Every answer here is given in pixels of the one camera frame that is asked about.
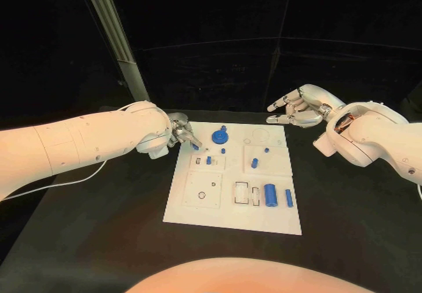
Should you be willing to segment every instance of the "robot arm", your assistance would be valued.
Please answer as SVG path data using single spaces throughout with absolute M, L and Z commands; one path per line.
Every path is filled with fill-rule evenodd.
M 156 159 L 195 138 L 185 114 L 167 115 L 144 101 L 33 127 L 0 131 L 0 200 L 28 183 L 103 162 L 134 148 Z
M 409 124 L 383 104 L 346 105 L 333 94 L 310 84 L 288 93 L 268 111 L 284 105 L 287 114 L 268 117 L 268 123 L 291 123 L 307 128 L 323 120 L 329 122 L 326 132 L 314 141 L 326 156 L 339 152 L 360 167 L 382 158 L 405 179 L 422 184 L 422 123 Z

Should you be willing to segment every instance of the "white board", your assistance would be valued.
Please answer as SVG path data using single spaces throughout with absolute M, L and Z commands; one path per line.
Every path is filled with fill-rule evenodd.
M 218 145 L 212 134 L 222 125 L 229 140 Z M 192 127 L 203 146 L 196 151 L 189 143 L 182 144 L 163 221 L 301 235 L 284 127 L 206 122 L 192 122 Z M 267 184 L 275 185 L 275 207 L 265 205 Z

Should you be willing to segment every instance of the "blue object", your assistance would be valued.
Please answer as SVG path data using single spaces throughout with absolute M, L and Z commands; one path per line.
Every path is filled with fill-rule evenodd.
M 278 206 L 275 185 L 274 184 L 264 185 L 264 191 L 265 191 L 265 205 L 270 207 Z
M 288 207 L 293 208 L 293 194 L 290 193 L 290 189 L 285 190 L 285 199 L 288 200 Z
M 222 145 L 229 140 L 229 134 L 226 133 L 225 125 L 222 126 L 222 129 L 213 133 L 212 139 L 213 143 L 216 143 L 218 145 Z
M 257 168 L 257 167 L 258 167 L 258 159 L 254 158 L 254 160 L 252 160 L 252 168 Z

